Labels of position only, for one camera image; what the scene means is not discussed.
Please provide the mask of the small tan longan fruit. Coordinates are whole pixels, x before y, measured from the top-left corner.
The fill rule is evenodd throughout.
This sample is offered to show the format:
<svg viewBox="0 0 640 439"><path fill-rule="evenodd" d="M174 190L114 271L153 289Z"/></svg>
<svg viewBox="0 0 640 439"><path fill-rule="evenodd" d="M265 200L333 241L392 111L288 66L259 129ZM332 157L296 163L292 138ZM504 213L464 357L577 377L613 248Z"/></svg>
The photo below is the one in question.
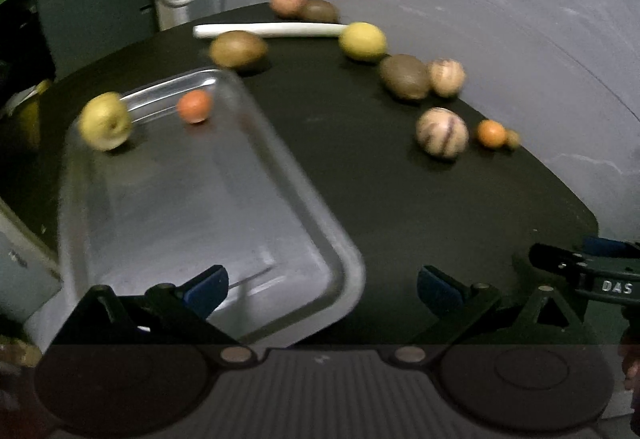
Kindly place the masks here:
<svg viewBox="0 0 640 439"><path fill-rule="evenodd" d="M511 151L517 150L521 146L521 135L515 130L506 130L506 146Z"/></svg>

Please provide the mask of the orange mandarin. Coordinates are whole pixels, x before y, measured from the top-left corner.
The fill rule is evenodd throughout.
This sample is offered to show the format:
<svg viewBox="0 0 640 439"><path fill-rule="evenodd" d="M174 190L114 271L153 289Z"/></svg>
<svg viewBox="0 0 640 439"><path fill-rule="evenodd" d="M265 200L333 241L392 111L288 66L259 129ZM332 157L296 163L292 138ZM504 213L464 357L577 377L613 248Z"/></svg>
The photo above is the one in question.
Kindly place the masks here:
<svg viewBox="0 0 640 439"><path fill-rule="evenodd" d="M484 147L499 148L506 144L506 127L500 122L484 119L476 128L476 139Z"/></svg>

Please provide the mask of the striped pepino melon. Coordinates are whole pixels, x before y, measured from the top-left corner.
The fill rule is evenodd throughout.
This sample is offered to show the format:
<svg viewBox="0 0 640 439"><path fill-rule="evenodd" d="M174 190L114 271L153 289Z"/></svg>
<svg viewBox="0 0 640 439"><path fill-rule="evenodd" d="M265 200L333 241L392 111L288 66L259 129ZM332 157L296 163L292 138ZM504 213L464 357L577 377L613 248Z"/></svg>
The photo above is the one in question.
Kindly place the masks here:
<svg viewBox="0 0 640 439"><path fill-rule="evenodd" d="M466 81L463 65L456 60L434 60L427 64L433 91L442 98L457 95Z"/></svg>
<svg viewBox="0 0 640 439"><path fill-rule="evenodd" d="M456 159L468 146L469 130L452 110L433 107L416 122L416 142L434 157Z"/></svg>

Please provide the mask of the large brown kiwi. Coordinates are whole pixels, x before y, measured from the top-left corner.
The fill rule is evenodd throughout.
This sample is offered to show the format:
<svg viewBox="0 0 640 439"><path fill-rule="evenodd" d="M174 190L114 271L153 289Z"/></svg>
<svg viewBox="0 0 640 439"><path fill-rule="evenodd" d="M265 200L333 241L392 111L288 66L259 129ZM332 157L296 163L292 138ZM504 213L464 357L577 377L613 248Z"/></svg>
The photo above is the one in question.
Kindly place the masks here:
<svg viewBox="0 0 640 439"><path fill-rule="evenodd" d="M399 98L423 100L431 90L431 79L426 65L408 54L386 56L378 64L382 83Z"/></svg>

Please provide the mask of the silver metal tray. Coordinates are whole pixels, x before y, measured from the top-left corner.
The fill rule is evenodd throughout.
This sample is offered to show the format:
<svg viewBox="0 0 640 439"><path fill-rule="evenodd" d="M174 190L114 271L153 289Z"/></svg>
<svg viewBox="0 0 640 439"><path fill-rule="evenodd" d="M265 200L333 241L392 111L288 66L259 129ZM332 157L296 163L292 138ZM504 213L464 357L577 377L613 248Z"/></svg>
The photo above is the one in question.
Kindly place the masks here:
<svg viewBox="0 0 640 439"><path fill-rule="evenodd" d="M214 104L192 125L176 105L196 89ZM230 291L209 320L247 344L286 347L355 308L360 252L238 76L204 67L124 102L132 133L115 151L66 133L58 257L73 303L94 285L140 295L221 265Z"/></svg>

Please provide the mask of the yellow-green pear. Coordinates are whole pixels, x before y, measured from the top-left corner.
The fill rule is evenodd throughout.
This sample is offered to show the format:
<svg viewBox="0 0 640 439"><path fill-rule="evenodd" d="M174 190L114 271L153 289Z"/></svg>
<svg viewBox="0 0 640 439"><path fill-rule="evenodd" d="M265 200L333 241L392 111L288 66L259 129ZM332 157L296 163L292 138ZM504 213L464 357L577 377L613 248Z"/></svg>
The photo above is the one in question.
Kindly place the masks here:
<svg viewBox="0 0 640 439"><path fill-rule="evenodd" d="M120 94L105 92L90 100L79 115L78 130L96 151L113 151L124 144L132 131L132 119Z"/></svg>

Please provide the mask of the small orange tangerine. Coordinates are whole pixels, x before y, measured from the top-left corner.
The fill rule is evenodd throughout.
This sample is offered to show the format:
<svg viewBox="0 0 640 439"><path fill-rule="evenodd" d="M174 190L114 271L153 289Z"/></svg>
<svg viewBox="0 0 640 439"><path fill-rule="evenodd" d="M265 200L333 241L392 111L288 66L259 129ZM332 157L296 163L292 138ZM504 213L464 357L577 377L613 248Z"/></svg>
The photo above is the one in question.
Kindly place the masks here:
<svg viewBox="0 0 640 439"><path fill-rule="evenodd" d="M187 124L199 124L209 118L213 110L213 95L196 89L186 92L178 101L176 107L180 118Z"/></svg>

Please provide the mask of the yellow box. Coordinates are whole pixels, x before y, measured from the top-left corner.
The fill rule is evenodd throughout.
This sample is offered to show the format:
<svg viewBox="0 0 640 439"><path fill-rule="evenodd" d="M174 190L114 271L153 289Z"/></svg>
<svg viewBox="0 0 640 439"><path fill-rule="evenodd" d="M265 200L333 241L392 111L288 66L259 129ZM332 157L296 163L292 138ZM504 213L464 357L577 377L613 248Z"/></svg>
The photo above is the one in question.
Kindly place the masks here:
<svg viewBox="0 0 640 439"><path fill-rule="evenodd" d="M40 99L51 86L52 82L45 79L35 86L15 93L1 111L3 117L13 121L32 148L40 147Z"/></svg>

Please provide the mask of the brown kiwi near leek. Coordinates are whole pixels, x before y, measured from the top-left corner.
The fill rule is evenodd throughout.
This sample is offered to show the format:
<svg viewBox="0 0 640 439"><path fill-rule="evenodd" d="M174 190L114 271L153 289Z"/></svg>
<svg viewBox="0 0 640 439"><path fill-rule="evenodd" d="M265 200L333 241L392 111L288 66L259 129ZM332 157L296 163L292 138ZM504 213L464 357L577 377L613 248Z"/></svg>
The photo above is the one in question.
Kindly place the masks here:
<svg viewBox="0 0 640 439"><path fill-rule="evenodd" d="M265 40L245 30L224 32L212 41L208 50L209 58L216 65L233 69L254 66L267 53Z"/></svg>

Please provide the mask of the white leek stalk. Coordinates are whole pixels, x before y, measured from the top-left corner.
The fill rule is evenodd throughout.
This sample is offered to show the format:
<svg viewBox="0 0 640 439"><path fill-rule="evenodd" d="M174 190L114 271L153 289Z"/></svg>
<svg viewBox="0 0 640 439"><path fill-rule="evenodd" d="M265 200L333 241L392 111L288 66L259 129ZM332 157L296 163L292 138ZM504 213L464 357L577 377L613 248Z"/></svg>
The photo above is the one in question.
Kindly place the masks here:
<svg viewBox="0 0 640 439"><path fill-rule="evenodd" d="M214 39L226 32L250 32L262 38L292 37L338 37L347 28L333 23L245 23L245 24L201 24L192 29L198 39Z"/></svg>

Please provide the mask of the yellow lemon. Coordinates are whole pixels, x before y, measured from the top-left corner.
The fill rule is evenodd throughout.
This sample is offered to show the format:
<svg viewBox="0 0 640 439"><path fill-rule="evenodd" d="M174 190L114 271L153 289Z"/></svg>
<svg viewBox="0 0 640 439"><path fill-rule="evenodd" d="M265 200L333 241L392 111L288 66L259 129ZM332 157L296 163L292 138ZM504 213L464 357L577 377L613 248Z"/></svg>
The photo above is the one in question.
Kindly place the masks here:
<svg viewBox="0 0 640 439"><path fill-rule="evenodd" d="M365 22L349 24L338 36L338 45L344 55L358 61L376 61L387 52L382 29Z"/></svg>

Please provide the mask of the grey cabinet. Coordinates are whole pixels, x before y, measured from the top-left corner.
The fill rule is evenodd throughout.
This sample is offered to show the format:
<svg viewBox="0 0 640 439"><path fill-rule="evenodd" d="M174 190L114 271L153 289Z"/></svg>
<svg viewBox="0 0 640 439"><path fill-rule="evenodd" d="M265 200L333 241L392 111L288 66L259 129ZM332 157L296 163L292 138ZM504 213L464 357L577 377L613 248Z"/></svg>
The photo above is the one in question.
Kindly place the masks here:
<svg viewBox="0 0 640 439"><path fill-rule="evenodd" d="M36 1L58 79L157 32L154 0Z"/></svg>

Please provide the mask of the pink red apple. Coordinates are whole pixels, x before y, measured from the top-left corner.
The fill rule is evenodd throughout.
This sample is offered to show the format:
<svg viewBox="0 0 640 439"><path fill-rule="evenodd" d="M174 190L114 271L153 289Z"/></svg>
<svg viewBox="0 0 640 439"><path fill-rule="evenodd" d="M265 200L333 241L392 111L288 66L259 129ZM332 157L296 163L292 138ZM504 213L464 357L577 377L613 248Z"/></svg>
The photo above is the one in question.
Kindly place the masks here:
<svg viewBox="0 0 640 439"><path fill-rule="evenodd" d="M299 16L307 0L269 0L271 11L280 17Z"/></svg>

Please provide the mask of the dark green kiwi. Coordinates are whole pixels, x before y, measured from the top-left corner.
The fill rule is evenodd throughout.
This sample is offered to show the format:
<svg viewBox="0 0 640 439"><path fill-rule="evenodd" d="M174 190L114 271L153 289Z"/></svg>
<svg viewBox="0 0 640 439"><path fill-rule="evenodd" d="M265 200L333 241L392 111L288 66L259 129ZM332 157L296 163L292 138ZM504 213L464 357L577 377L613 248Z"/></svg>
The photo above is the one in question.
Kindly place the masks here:
<svg viewBox="0 0 640 439"><path fill-rule="evenodd" d="M338 23L340 11L326 0L307 0L299 10L299 18L304 22Z"/></svg>

